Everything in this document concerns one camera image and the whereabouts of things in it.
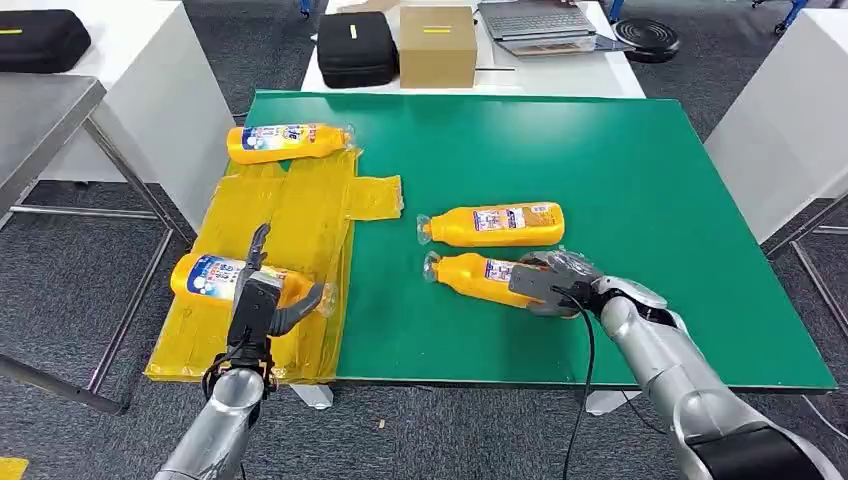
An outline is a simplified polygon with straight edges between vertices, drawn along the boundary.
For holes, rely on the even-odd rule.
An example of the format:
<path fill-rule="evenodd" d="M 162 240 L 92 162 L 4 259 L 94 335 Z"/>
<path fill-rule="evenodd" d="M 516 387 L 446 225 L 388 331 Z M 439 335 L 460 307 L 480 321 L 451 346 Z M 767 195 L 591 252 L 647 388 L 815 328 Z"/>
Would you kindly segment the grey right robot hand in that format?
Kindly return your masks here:
<path fill-rule="evenodd" d="M 532 251 L 512 268 L 508 289 L 529 297 L 535 315 L 574 318 L 590 304 L 592 283 L 602 272 L 580 253 L 563 248 Z"/>

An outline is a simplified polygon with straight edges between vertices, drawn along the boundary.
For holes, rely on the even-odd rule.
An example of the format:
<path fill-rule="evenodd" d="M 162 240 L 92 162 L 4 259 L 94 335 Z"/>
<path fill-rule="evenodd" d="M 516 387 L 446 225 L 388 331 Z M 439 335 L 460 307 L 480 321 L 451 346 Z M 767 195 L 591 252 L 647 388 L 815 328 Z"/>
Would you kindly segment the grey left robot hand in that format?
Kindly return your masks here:
<path fill-rule="evenodd" d="M 253 300 L 250 311 L 259 315 L 257 330 L 268 336 L 288 334 L 308 314 L 326 310 L 325 297 L 333 301 L 333 287 L 307 278 L 304 274 L 286 269 L 264 268 L 267 257 L 264 245 L 271 226 L 261 224 L 253 233 L 246 256 L 246 266 L 237 281 L 239 301 Z"/>

